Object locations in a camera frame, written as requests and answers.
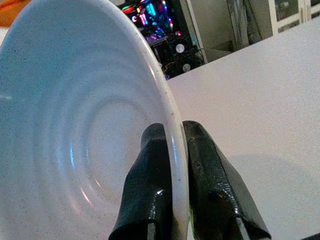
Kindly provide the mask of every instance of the wall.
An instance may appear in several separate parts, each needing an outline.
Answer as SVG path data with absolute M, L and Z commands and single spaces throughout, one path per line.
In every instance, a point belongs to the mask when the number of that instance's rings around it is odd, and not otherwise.
M 233 39 L 233 30 L 226 0 L 191 0 L 205 49 Z
M 271 18 L 268 0 L 249 0 L 262 39 L 272 36 Z

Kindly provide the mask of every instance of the orange object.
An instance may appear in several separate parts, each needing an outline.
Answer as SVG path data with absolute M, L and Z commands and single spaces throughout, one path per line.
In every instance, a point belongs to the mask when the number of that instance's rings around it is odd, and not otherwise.
M 20 11 L 31 0 L 4 0 L 0 2 L 0 27 L 10 27 Z

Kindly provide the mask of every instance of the white cabinet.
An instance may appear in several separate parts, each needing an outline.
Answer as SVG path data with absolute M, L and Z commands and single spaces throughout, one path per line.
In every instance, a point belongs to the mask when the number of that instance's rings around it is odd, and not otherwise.
M 276 35 L 319 16 L 320 0 L 269 0 L 269 10 Z

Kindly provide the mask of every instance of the speckled glaze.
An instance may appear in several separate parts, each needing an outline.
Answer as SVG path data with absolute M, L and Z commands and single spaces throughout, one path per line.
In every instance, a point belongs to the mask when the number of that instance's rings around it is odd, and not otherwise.
M 143 36 L 106 0 L 33 0 L 0 48 L 0 239 L 107 239 L 152 123 L 187 237 L 182 122 Z

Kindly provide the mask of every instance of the white table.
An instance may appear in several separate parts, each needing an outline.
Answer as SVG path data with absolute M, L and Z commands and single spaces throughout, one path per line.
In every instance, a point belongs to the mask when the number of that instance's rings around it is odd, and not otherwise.
M 320 17 L 168 81 L 245 181 L 274 240 L 320 232 Z

